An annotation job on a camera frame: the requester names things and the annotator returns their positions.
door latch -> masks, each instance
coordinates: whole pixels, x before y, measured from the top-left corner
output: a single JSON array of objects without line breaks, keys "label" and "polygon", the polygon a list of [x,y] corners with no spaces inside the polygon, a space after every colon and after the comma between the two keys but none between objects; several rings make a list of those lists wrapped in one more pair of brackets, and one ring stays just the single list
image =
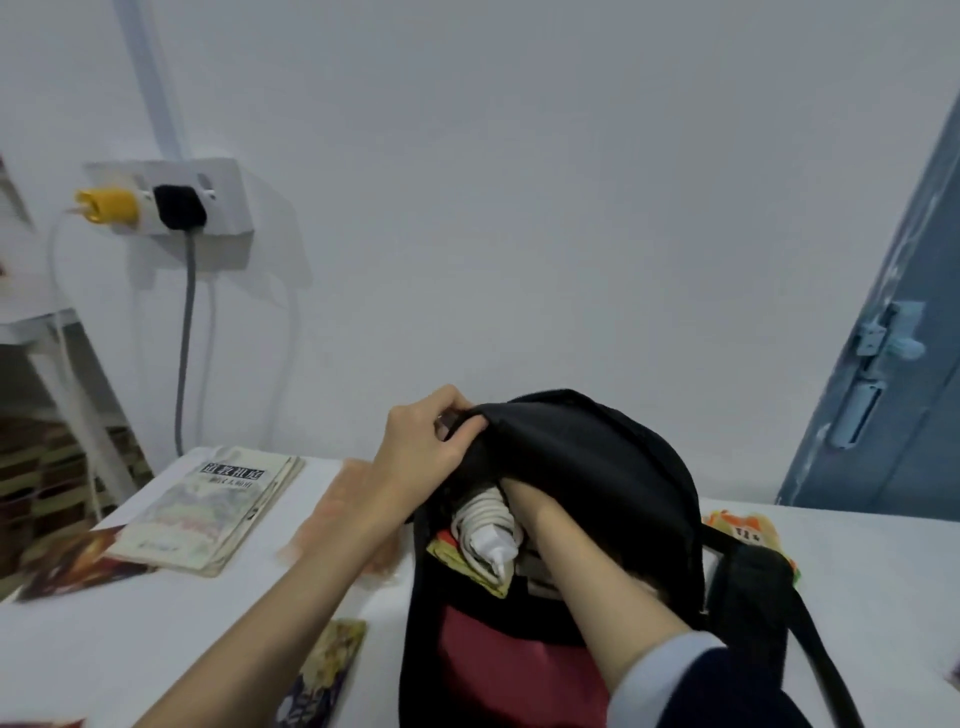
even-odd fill
[{"label": "door latch", "polygon": [[914,338],[924,306],[920,301],[893,301],[882,316],[860,325],[854,353],[863,363],[830,429],[829,442],[835,448],[850,449],[859,442],[887,389],[893,360],[916,361],[926,353],[924,343]]}]

hand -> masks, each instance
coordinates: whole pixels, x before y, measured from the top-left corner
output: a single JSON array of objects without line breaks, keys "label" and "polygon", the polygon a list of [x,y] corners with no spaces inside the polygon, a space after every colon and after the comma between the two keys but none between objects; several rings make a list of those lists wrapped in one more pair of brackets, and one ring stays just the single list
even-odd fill
[{"label": "hand", "polygon": [[507,494],[507,500],[510,501],[511,512],[535,543],[543,515],[551,510],[560,509],[560,503],[539,488],[509,477],[500,480],[500,486]]},{"label": "hand", "polygon": [[395,509],[395,515],[405,519],[413,513],[460,465],[487,421],[480,415],[471,417],[446,442],[437,438],[435,422],[448,410],[464,411],[472,406],[456,387],[447,384],[423,400],[390,410],[368,483]]}]

sleeve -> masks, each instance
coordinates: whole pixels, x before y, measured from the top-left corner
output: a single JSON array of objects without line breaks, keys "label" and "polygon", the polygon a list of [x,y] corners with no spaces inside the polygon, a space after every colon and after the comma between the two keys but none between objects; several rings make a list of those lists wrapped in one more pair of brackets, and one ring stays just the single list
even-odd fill
[{"label": "sleeve", "polygon": [[690,632],[639,660],[607,709],[608,728],[809,728],[768,670]]},{"label": "sleeve", "polygon": [[637,660],[607,707],[607,728],[653,728],[689,667],[705,652],[723,647],[709,632],[687,632]]}]

yellow plug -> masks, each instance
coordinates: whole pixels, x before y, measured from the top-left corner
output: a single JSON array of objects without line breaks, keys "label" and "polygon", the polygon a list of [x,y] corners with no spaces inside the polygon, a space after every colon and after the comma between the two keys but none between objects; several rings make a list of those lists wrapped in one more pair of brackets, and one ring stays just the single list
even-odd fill
[{"label": "yellow plug", "polygon": [[135,228],[140,217],[136,196],[123,187],[78,189],[74,199],[84,206],[84,217],[94,225],[121,223]]}]

navy sleeve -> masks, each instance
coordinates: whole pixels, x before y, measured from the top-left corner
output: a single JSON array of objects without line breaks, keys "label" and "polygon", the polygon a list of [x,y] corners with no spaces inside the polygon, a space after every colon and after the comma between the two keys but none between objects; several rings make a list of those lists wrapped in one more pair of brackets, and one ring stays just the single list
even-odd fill
[{"label": "navy sleeve", "polygon": [[657,728],[809,728],[804,714],[762,667],[725,648],[704,652],[667,701]]}]

